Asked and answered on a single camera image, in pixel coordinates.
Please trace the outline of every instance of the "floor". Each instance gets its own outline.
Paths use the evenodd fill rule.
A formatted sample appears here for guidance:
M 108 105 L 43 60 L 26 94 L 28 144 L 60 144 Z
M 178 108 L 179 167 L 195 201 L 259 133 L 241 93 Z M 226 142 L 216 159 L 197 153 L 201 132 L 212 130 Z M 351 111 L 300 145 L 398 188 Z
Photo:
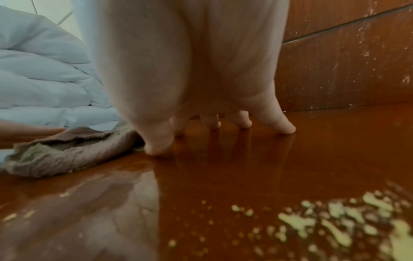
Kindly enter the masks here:
M 210 132 L 193 121 L 162 158 L 0 176 L 0 260 L 411 260 L 377 213 L 390 204 L 391 218 L 413 225 L 413 104 L 288 117 L 291 136 L 255 122 L 240 131 L 223 119 Z M 367 191 L 382 205 L 366 204 Z M 334 204 L 352 204 L 376 231 Z M 284 223 L 280 212 L 307 218 Z

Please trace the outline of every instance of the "towel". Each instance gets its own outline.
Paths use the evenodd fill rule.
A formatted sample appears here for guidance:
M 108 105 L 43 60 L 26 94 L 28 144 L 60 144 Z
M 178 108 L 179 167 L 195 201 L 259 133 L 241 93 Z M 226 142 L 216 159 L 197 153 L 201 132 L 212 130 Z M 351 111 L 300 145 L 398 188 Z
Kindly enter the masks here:
M 11 175 L 50 177 L 89 168 L 133 148 L 142 150 L 144 145 L 138 133 L 120 120 L 111 131 L 80 127 L 15 144 L 2 167 Z

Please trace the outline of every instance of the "orange floor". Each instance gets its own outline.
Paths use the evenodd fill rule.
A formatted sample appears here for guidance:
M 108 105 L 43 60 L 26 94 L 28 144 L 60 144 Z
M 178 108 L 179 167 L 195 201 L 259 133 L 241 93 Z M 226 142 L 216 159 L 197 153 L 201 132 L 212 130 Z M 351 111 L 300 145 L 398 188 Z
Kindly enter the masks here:
M 375 237 L 355 233 L 349 248 L 334 247 L 328 230 L 327 240 L 311 230 L 303 239 L 288 226 L 285 243 L 267 230 L 283 225 L 286 208 L 301 213 L 303 200 L 326 208 L 389 190 L 413 202 L 413 105 L 288 117 L 291 136 L 255 122 L 239 131 L 223 119 L 210 132 L 193 121 L 162 158 L 133 153 L 39 180 L 0 176 L 0 260 L 319 260 L 312 244 L 326 260 L 385 260 L 376 256 L 386 224 Z

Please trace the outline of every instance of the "brown tiled floor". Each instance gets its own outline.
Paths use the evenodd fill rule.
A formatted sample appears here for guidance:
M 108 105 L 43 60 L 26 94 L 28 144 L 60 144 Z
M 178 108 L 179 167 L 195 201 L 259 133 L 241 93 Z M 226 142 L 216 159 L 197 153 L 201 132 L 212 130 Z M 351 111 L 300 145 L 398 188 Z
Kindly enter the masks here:
M 225 119 L 210 132 L 193 121 L 162 158 L 133 153 L 40 180 L 0 176 L 0 220 L 17 215 L 0 222 L 0 260 L 317 260 L 307 251 L 311 243 L 339 260 L 369 257 L 294 231 L 282 244 L 265 227 L 279 226 L 277 213 L 297 210 L 302 200 L 360 198 L 384 190 L 386 181 L 412 201 L 413 105 L 288 117 L 295 135 L 256 123 L 239 131 Z M 253 209 L 253 217 L 232 212 L 234 204 Z M 399 215 L 413 223 L 411 211 Z M 251 240 L 255 227 L 261 239 Z M 278 256 L 267 253 L 272 246 Z M 364 250 L 368 260 L 375 249 Z

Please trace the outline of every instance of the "white tile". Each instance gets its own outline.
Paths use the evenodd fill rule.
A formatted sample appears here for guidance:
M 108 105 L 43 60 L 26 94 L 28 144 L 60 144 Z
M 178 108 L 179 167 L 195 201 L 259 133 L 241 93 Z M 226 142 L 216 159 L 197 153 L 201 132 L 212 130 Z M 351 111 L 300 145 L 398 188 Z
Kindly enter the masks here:
M 39 15 L 44 15 L 55 23 L 60 22 L 71 11 L 70 0 L 33 0 L 33 2 Z
M 74 15 L 70 15 L 69 17 L 67 17 L 67 19 L 64 20 L 63 23 L 60 24 L 60 26 L 66 31 L 68 31 L 69 33 L 71 33 L 72 35 L 76 36 L 77 38 L 83 41 L 82 34 L 80 33 L 80 30 L 77 25 L 77 21 L 74 18 Z
M 31 0 L 4 0 L 4 3 L 11 9 L 29 12 L 32 14 L 36 13 L 33 2 Z

